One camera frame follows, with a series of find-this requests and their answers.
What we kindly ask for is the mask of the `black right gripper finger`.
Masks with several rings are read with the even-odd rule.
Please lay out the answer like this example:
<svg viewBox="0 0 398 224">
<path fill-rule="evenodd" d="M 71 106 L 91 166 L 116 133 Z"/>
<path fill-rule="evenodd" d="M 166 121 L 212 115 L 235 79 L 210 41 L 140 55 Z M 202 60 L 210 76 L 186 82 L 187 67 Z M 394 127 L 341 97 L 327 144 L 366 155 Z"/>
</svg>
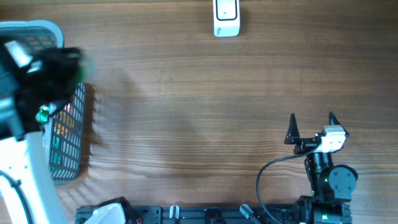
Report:
<svg viewBox="0 0 398 224">
<path fill-rule="evenodd" d="M 343 125 L 337 120 L 335 114 L 331 111 L 328 114 L 329 125 L 338 125 L 341 126 L 345 132 L 345 136 L 349 137 L 349 132 L 343 127 Z"/>
<path fill-rule="evenodd" d="M 297 120 L 294 113 L 290 115 L 289 128 L 287 130 L 286 139 L 299 139 L 300 133 L 297 126 Z"/>
</svg>

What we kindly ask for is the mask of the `green lid jar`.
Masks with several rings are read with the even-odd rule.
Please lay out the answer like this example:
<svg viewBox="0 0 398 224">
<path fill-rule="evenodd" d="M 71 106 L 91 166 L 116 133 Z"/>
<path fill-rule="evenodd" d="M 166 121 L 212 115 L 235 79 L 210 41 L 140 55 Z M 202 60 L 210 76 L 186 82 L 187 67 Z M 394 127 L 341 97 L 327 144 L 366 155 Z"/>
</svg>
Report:
<svg viewBox="0 0 398 224">
<path fill-rule="evenodd" d="M 96 73 L 95 60 L 90 54 L 83 54 L 78 63 L 76 73 L 77 83 L 86 83 L 93 79 Z"/>
</svg>

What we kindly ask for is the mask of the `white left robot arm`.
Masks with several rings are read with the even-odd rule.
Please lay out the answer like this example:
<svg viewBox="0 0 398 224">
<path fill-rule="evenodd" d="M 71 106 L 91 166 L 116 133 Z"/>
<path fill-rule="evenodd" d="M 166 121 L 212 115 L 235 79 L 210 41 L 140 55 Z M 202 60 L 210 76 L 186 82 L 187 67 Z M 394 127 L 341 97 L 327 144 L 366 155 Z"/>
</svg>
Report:
<svg viewBox="0 0 398 224">
<path fill-rule="evenodd" d="M 85 53 L 1 39 L 1 194 L 13 223 L 66 223 L 55 182 L 77 175 Z"/>
</svg>

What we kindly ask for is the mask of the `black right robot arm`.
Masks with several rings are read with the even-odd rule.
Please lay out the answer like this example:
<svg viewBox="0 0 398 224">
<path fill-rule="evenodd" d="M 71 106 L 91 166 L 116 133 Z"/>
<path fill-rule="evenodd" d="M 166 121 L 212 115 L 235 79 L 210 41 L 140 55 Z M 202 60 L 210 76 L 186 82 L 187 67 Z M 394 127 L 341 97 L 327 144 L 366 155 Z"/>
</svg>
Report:
<svg viewBox="0 0 398 224">
<path fill-rule="evenodd" d="M 335 165 L 332 154 L 342 150 L 349 132 L 333 112 L 328 125 L 312 138 L 299 134 L 295 115 L 290 115 L 284 143 L 293 145 L 294 155 L 303 156 L 311 196 L 300 196 L 292 209 L 292 223 L 351 223 L 349 203 L 358 173 L 350 166 Z"/>
</svg>

